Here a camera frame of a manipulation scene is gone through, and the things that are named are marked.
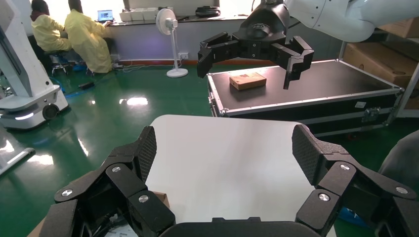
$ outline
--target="electric fan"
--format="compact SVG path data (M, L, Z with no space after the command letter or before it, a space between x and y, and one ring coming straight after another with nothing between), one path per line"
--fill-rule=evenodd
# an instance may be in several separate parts
M156 17L156 25L159 31L164 35L171 35L171 46L173 49L174 69L168 71L167 76L170 78L179 78L188 74L188 70L179 68L177 65L176 42L174 39L174 30L177 27L177 20L174 12L164 8L159 11Z

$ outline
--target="power outlet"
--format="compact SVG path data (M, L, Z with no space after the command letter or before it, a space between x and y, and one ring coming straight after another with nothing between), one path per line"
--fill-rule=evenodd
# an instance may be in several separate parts
M179 59L189 59L189 53L179 53Z

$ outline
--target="metal screw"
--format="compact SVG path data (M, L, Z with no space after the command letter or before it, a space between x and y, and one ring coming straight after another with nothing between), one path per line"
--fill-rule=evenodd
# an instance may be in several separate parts
M398 191L401 194L408 194L409 193L405 188L402 188L402 187L397 187L396 191Z
M139 201L140 203L144 203L144 202L148 201L148 196L147 196L147 195L142 195L142 196L138 199L138 201Z
M330 200L330 197L327 196L326 194L319 194L319 198L322 201L329 201Z
M68 195L70 195L72 193L73 193L73 190L72 189L67 189L66 191L62 192L61 195L63 197L66 197L66 196L68 196Z
M345 165L345 164L341 164L340 165L340 168L341 169L344 169L344 170L350 170L351 168L349 168L349 166L347 166L347 165Z
M116 166L116 167L112 168L112 172L118 172L120 170L121 170L121 168L119 166Z

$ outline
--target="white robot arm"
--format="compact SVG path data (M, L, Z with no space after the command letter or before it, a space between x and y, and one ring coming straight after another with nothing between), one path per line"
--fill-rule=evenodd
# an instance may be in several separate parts
M376 27L419 16L419 0L284 0L290 16L339 40L360 42Z

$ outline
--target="fan base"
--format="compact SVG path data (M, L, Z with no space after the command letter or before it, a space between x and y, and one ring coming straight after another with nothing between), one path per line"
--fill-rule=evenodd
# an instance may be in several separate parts
M179 78L188 75L188 70L184 68L172 69L166 75L170 78Z

